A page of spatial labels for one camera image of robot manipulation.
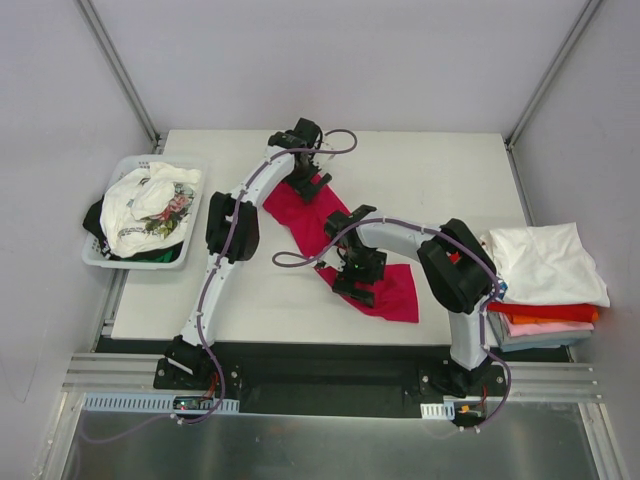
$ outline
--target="red fabric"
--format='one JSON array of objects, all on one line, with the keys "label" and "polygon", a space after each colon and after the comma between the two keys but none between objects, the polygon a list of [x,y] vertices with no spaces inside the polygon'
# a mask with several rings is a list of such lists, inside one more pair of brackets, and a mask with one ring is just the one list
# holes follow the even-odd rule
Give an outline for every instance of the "red fabric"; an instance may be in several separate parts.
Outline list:
[{"label": "red fabric", "polygon": [[[310,204],[305,204],[293,188],[280,183],[263,206],[281,225],[289,228],[300,253],[307,257],[317,255],[329,243],[330,238],[324,233],[327,217],[336,210],[350,213],[328,186],[322,188]],[[337,275],[335,269],[323,268],[316,271],[325,282],[333,285]],[[409,265],[387,265],[383,280],[374,285],[358,287],[374,292],[373,307],[343,298],[362,313],[394,322],[420,321],[418,297]]]},{"label": "red fabric", "polygon": [[527,317],[552,318],[570,322],[593,323],[598,320],[598,309],[586,303],[579,305],[516,305],[491,302],[487,307],[491,312]]}]

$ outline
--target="wall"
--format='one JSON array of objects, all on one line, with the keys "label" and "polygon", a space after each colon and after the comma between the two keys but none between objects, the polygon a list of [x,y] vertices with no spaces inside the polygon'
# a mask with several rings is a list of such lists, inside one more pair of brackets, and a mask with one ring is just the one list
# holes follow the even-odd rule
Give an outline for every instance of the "wall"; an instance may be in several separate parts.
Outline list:
[{"label": "wall", "polygon": [[85,210],[150,145],[74,2],[0,12],[0,478],[13,480],[31,478],[71,353],[96,325],[107,272],[80,260]]},{"label": "wall", "polygon": [[516,146],[538,224],[576,221],[612,308],[579,356],[598,365],[640,478],[640,3],[606,2]]},{"label": "wall", "polygon": [[585,0],[96,0],[158,129],[501,132]]}]

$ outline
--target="white cloth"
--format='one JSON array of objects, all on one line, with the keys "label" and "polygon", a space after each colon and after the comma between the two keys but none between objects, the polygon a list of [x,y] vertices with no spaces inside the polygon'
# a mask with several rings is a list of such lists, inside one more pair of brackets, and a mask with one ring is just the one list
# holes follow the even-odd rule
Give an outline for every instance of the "white cloth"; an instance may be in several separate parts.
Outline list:
[{"label": "white cloth", "polygon": [[138,168],[109,188],[100,226],[111,251],[127,258],[182,242],[201,175],[151,162],[149,169]]},{"label": "white cloth", "polygon": [[505,303],[609,306],[607,286],[575,223],[490,230],[481,240],[507,284]]}]

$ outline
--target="white plastic basket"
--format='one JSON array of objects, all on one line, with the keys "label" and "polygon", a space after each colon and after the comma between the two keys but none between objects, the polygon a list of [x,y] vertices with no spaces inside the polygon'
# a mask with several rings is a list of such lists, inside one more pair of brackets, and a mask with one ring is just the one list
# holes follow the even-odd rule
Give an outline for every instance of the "white plastic basket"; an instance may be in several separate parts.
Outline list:
[{"label": "white plastic basket", "polygon": [[204,182],[207,173],[207,163],[196,157],[188,157],[182,155],[135,155],[126,157],[118,162],[107,190],[115,184],[122,177],[131,173],[136,168],[149,168],[149,164],[152,162],[164,162],[175,167],[180,168],[196,168],[202,172],[200,176],[200,182],[196,186],[196,194],[191,204],[189,224],[187,225],[187,233],[184,238],[182,250],[180,256],[173,262],[169,263],[154,263],[154,262],[128,262],[126,260],[107,260],[100,253],[100,242],[92,234],[87,234],[87,239],[84,242],[82,248],[82,261],[87,265],[95,265],[103,268],[120,268],[127,270],[161,270],[161,269],[175,269],[182,266],[189,250],[189,243],[191,241],[191,235],[193,234],[193,227],[196,224],[196,218],[198,215],[198,208],[200,207],[200,200],[202,199],[202,192],[204,190]]}]

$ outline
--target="table top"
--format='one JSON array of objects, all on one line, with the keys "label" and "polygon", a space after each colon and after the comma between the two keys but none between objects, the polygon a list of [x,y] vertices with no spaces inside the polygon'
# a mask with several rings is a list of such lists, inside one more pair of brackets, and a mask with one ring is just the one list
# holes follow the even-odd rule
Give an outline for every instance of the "table top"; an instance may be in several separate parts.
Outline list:
[{"label": "table top", "polygon": [[[272,131],[172,130],[165,154],[197,155],[210,162],[202,208],[186,265],[177,271],[130,271],[112,338],[164,340],[177,335],[196,301],[207,250],[209,197],[228,192],[261,160]],[[351,210],[361,204],[425,224],[455,217],[478,235],[490,228],[525,226],[509,160],[498,134],[358,132],[352,153],[326,166],[331,188]],[[347,135],[328,139],[350,145]],[[388,263],[410,263],[420,303],[420,323],[368,317],[348,305],[311,267],[271,263],[280,250],[297,251],[289,231],[263,209],[260,245],[228,286],[215,322],[216,339],[356,345],[444,345],[448,315],[429,290],[419,264],[389,253]]]}]

